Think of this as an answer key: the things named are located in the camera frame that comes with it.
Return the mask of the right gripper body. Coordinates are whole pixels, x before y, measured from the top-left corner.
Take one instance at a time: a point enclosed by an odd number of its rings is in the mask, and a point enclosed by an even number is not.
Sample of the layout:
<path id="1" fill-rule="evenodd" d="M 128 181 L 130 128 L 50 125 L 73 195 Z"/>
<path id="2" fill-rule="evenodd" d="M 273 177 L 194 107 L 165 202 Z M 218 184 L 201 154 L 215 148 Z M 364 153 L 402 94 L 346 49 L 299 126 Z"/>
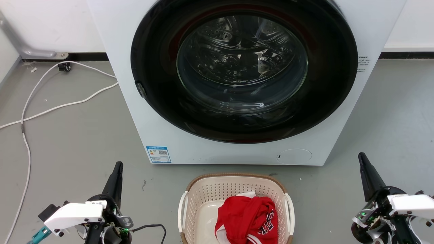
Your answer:
<path id="1" fill-rule="evenodd" d="M 378 189 L 363 187 L 366 205 L 352 219 L 353 237 L 362 244 L 418 244 L 410 227 L 411 213 L 392 211 L 389 197 L 403 196 L 404 191 L 392 186 Z"/>

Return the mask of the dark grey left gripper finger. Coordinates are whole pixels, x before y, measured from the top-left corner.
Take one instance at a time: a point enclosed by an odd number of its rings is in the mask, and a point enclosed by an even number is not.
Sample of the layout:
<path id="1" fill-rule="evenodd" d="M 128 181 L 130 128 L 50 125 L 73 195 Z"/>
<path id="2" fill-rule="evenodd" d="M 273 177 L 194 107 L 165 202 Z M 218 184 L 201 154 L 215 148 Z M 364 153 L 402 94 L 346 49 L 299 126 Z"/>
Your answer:
<path id="1" fill-rule="evenodd" d="M 107 183 L 104 186 L 102 194 L 111 197 L 116 203 L 117 207 L 121 207 L 122 183 L 123 163 L 116 162 L 113 172 L 109 176 Z"/>

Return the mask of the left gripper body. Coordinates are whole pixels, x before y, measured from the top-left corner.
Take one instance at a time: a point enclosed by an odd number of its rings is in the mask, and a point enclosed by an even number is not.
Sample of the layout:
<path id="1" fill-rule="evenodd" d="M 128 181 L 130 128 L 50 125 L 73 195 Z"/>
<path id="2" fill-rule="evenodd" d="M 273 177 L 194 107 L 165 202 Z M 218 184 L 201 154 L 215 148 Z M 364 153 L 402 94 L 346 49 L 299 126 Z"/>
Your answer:
<path id="1" fill-rule="evenodd" d="M 89 203 L 104 203 L 102 216 L 96 221 L 85 221 L 87 234 L 85 244 L 131 244 L 129 228 L 132 219 L 120 212 L 121 194 L 99 194 L 88 199 Z"/>

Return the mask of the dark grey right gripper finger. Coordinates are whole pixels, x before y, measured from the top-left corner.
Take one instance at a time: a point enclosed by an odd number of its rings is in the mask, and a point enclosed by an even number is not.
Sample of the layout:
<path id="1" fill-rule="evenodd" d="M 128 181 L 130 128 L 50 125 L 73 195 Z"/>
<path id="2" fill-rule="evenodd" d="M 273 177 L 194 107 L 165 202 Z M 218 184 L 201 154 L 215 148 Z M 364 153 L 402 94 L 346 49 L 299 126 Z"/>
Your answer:
<path id="1" fill-rule="evenodd" d="M 364 199 L 369 202 L 379 190 L 386 188 L 383 179 L 364 152 L 358 154 Z"/>

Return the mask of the beige plastic laundry basket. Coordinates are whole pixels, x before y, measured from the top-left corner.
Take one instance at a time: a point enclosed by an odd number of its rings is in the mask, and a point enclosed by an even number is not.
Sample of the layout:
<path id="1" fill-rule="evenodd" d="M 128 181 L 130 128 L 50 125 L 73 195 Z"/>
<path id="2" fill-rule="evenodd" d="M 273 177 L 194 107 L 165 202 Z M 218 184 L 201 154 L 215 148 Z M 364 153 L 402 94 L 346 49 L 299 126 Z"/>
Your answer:
<path id="1" fill-rule="evenodd" d="M 216 173 L 193 179 L 178 206 L 178 230 L 182 244 L 219 244 L 214 235 L 218 208 L 229 197 L 254 192 L 269 197 L 278 216 L 278 244 L 293 244 L 295 211 L 284 185 L 271 176 Z"/>

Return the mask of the blue energy label sticker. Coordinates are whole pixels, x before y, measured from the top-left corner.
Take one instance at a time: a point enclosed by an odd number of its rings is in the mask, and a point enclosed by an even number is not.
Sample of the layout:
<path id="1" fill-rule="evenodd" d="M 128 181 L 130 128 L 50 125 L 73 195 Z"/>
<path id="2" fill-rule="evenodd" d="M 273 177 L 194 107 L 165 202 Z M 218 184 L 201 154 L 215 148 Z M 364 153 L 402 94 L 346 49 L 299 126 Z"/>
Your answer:
<path id="1" fill-rule="evenodd" d="M 152 164 L 172 163 L 167 147 L 146 146 L 145 148 Z"/>

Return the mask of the round white filter cover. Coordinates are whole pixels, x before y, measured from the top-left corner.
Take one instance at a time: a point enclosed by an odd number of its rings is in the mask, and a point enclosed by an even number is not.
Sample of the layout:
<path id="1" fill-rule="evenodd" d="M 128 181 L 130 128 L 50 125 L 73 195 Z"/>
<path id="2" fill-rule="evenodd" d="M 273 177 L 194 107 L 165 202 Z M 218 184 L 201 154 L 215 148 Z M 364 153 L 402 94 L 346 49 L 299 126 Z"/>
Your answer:
<path id="1" fill-rule="evenodd" d="M 279 163 L 283 165 L 303 165 L 312 158 L 312 153 L 305 149 L 288 149 L 276 156 Z"/>

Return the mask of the small printed text label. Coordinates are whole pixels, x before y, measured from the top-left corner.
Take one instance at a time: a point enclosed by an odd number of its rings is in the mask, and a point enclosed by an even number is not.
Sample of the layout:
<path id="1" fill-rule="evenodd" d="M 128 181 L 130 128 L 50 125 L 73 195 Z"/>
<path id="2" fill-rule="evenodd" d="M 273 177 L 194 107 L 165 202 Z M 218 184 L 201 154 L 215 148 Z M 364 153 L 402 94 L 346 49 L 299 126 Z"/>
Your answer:
<path id="1" fill-rule="evenodd" d="M 368 66 L 370 65 L 370 59 L 366 56 L 359 56 L 358 57 L 358 68 L 357 73 L 363 73 L 367 70 Z"/>

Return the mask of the black round washer door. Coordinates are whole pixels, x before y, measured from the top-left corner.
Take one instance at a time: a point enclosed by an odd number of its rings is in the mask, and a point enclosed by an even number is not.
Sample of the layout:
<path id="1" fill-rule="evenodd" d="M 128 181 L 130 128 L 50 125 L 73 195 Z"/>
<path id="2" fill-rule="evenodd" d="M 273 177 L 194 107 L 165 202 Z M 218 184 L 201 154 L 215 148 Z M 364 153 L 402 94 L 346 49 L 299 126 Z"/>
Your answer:
<path id="1" fill-rule="evenodd" d="M 146 101 L 172 125 L 237 144 L 283 140 L 349 94 L 358 50 L 331 0 L 159 0 L 132 40 Z"/>

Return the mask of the red sports jersey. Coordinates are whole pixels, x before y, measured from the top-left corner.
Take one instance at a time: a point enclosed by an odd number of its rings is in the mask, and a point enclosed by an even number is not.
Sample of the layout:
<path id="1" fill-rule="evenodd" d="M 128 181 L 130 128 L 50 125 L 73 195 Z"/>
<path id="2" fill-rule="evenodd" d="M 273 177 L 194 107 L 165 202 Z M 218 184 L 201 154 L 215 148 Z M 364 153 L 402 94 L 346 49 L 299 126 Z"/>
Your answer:
<path id="1" fill-rule="evenodd" d="M 278 216 L 269 197 L 231 196 L 218 209 L 219 244 L 278 244 Z"/>

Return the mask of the white front-load washing machine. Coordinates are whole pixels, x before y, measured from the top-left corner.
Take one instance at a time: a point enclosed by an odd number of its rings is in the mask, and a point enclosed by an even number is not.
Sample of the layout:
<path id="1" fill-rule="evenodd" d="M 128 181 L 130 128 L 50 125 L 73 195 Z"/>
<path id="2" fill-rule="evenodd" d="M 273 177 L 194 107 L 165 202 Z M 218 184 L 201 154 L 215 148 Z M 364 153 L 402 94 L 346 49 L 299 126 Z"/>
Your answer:
<path id="1" fill-rule="evenodd" d="M 300 148 L 312 153 L 312 158 L 303 165 L 322 166 L 341 134 L 407 0 L 331 0 L 338 6 L 354 34 L 358 57 L 369 57 L 370 65 L 365 72 L 356 73 L 349 94 L 324 121 L 283 140 L 254 144 L 226 143 L 190 134 L 161 117 L 140 96 L 132 75 L 132 40 L 144 16 L 158 1 L 88 0 L 88 5 L 143 148 L 146 150 L 146 146 L 159 146 L 167 147 L 169 151 L 172 163 L 159 165 L 283 165 L 277 161 L 277 155 L 288 149 Z"/>

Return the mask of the grey metal pipe bracket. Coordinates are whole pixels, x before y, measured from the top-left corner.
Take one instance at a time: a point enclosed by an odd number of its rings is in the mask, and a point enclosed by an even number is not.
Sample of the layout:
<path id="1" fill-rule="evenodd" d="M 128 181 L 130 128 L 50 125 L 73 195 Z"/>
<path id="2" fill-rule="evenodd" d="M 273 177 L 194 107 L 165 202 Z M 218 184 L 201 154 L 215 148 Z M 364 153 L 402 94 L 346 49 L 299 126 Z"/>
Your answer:
<path id="1" fill-rule="evenodd" d="M 15 32 L 4 14 L 0 11 L 0 29 L 12 43 L 23 60 L 66 60 L 69 57 L 67 52 L 56 52 L 52 50 L 41 50 L 28 45 Z"/>

